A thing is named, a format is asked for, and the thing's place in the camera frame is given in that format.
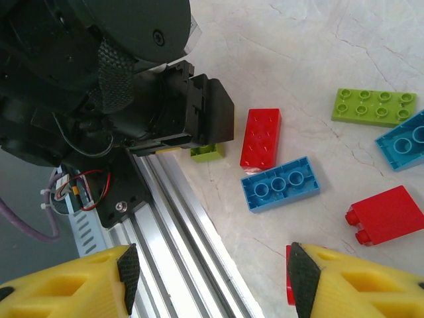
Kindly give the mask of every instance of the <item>green lego brick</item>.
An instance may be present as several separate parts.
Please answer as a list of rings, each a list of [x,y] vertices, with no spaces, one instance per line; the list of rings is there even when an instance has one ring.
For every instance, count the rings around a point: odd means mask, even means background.
[[[191,159],[197,163],[207,162],[224,158],[225,151],[223,144],[210,144],[190,150]]]
[[[332,121],[396,127],[415,112],[417,94],[340,88]]]

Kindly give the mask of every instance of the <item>light blue lego brick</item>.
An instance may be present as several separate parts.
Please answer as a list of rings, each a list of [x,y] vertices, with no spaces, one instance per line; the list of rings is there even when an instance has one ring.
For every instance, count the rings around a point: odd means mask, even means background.
[[[308,157],[243,178],[241,184],[253,213],[311,197],[320,190]]]
[[[424,111],[393,128],[376,143],[395,171],[424,163]]]

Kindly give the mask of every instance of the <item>black wire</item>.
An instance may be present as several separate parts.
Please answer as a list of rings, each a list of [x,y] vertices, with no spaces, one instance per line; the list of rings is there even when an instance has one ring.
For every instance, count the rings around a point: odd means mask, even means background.
[[[107,184],[105,184],[105,186],[103,187],[103,190],[101,191],[101,195],[100,195],[99,199],[97,200],[97,202],[94,202],[94,197],[92,197],[92,200],[93,200],[93,205],[92,205],[92,207],[93,207],[93,209],[95,209],[94,207],[95,207],[95,206],[97,206],[97,205],[99,204],[100,200],[104,199],[104,198],[103,198],[103,196],[105,195],[106,186],[107,186]]]
[[[104,150],[104,151],[101,151],[101,152],[98,152],[97,154],[90,154],[90,153],[88,153],[88,152],[86,152],[86,151],[84,151],[84,150],[82,150],[82,149],[79,149],[77,146],[75,146],[68,138],[67,138],[67,136],[66,136],[66,134],[65,134],[65,132],[64,132],[64,130],[63,130],[63,128],[62,128],[62,126],[61,126],[61,124],[60,124],[60,122],[59,122],[59,119],[57,118],[57,116],[56,116],[56,114],[55,113],[52,113],[53,114],[53,118],[54,118],[54,120],[55,120],[55,122],[56,122],[56,124],[58,125],[58,128],[59,128],[59,130],[60,130],[60,133],[62,134],[62,136],[64,137],[64,140],[66,141],[66,143],[67,144],[69,144],[70,146],[71,146],[71,148],[73,148],[76,152],[79,152],[80,154],[83,154],[84,156],[86,156],[86,157],[90,157],[90,158],[100,158],[100,157],[104,157],[104,156],[106,156],[108,153],[110,153],[110,151],[112,150],[112,148],[113,148],[113,135],[111,135],[111,143],[109,144],[109,146]]]

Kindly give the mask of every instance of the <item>table surface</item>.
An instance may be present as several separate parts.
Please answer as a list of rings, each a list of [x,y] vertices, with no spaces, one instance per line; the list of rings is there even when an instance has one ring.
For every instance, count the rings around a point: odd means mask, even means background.
[[[340,87],[424,93],[424,6],[405,1],[192,0],[203,35],[187,57],[222,81],[237,135],[224,160],[175,152],[266,317],[297,317],[286,301],[286,245],[314,243],[424,276],[424,231],[360,246],[350,204],[403,184],[424,208],[424,165],[394,172],[374,140],[387,128],[331,121]],[[248,110],[279,108],[278,164],[308,156],[321,194],[251,213],[240,185]],[[419,99],[417,110],[423,108]]]

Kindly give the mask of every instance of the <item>screw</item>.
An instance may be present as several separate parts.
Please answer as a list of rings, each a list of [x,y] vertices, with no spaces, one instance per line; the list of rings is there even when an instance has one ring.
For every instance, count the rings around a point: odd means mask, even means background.
[[[58,18],[60,24],[64,27],[66,31],[69,31],[71,29],[70,26],[66,23],[65,18],[61,13],[57,13],[56,17]]]
[[[124,146],[126,147],[132,147],[134,146],[135,141],[126,138],[124,139],[123,143],[124,143]]]
[[[119,212],[119,213],[125,213],[128,209],[128,205],[127,202],[122,201],[122,202],[118,202],[115,206],[115,209]]]
[[[156,43],[156,45],[159,45],[159,46],[165,45],[165,38],[160,30],[153,31],[153,40]]]

